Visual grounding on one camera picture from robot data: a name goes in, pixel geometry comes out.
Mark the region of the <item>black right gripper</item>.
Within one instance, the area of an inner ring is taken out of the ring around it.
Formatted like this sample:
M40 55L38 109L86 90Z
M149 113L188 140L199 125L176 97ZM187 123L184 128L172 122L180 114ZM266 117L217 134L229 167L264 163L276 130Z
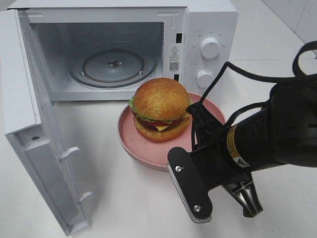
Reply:
M237 125L224 125L202 101L187 109L192 116L191 157L207 191L222 187L242 206L243 216L253 218L263 211L250 165L236 143Z

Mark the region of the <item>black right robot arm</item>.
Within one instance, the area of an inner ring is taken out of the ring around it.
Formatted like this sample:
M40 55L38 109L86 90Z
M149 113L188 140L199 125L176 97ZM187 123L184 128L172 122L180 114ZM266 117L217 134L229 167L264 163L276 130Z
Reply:
M265 102L237 110L221 124L203 105L192 104L190 154L205 191L222 186L245 217L262 211L252 172L282 165L317 165L317 84L277 84Z

